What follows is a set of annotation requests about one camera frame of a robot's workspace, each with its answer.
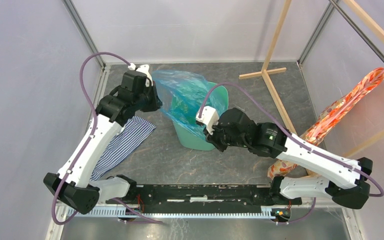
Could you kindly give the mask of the green plastic trash bin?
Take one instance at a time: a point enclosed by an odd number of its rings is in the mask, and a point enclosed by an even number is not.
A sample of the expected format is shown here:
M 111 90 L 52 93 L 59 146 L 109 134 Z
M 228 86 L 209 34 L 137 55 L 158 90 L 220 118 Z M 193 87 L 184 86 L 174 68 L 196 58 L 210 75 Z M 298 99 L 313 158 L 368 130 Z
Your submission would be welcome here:
M 169 113 L 172 115 L 172 123 L 180 144 L 188 149 L 198 151 L 211 151 L 215 147 L 206 142 L 205 126 L 196 124 L 195 117 L 204 100 L 207 91 L 215 86 L 214 82 L 208 82 L 203 94 L 192 104 L 183 101 L 182 97 L 173 97 Z M 217 87 L 206 102 L 207 106 L 217 109 L 218 114 L 225 112 L 229 106 L 228 90 L 224 86 Z

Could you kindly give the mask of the blue white striped cloth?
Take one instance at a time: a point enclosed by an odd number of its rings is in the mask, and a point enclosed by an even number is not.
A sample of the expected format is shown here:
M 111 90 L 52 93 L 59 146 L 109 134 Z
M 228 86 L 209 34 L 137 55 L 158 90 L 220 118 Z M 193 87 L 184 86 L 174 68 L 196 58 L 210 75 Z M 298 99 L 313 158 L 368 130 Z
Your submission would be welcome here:
M 90 180 L 97 181 L 108 171 L 117 167 L 148 138 L 156 126 L 151 122 L 134 116 L 124 126 L 124 130 L 114 136 L 94 167 Z

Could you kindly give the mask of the blue plastic trash bag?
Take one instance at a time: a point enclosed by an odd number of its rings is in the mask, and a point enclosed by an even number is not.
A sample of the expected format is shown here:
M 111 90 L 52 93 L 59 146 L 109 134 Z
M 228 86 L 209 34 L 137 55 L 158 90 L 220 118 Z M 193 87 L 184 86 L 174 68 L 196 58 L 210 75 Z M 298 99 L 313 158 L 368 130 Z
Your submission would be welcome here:
M 200 74 L 172 69 L 155 70 L 151 76 L 152 80 L 155 81 L 157 95 L 162 102 L 160 111 L 171 120 L 173 119 L 170 114 L 172 98 L 182 97 L 185 103 L 192 104 L 203 94 L 204 88 L 210 82 Z

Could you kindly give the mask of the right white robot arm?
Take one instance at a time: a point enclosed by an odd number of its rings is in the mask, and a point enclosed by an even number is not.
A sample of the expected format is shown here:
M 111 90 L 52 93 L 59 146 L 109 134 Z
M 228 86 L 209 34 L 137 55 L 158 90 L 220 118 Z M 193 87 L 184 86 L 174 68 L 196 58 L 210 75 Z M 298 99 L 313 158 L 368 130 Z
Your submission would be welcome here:
M 367 182 L 372 160 L 342 157 L 314 146 L 275 123 L 256 123 L 238 108 L 221 115 L 210 106 L 195 117 L 203 126 L 205 140 L 220 152 L 228 147 L 245 148 L 250 153 L 300 165 L 316 177 L 275 176 L 269 187 L 269 199 L 275 204 L 301 198 L 330 198 L 334 203 L 359 210 L 370 196 Z

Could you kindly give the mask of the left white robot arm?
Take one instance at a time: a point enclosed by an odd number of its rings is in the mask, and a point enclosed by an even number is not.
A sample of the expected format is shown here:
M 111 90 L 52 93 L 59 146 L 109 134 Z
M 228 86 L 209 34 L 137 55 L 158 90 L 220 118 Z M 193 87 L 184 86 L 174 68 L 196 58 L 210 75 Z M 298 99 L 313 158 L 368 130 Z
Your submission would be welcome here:
M 137 111 L 155 112 L 162 106 L 151 74 L 147 70 L 126 71 L 121 84 L 98 103 L 91 126 L 69 160 L 57 173 L 47 173 L 43 183 L 54 197 L 80 214 L 89 213 L 97 203 L 119 198 L 133 203 L 137 190 L 133 181 L 120 176 L 91 180 L 100 157 L 114 136 Z

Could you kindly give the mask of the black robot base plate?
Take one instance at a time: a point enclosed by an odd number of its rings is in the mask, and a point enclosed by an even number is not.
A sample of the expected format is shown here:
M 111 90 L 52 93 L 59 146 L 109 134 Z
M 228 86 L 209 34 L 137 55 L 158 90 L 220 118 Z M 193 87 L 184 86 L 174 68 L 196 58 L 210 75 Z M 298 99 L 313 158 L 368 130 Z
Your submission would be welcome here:
M 243 214 L 302 204 L 300 197 L 288 199 L 269 185 L 257 184 L 134 185 L 121 200 L 139 205 L 145 214 Z

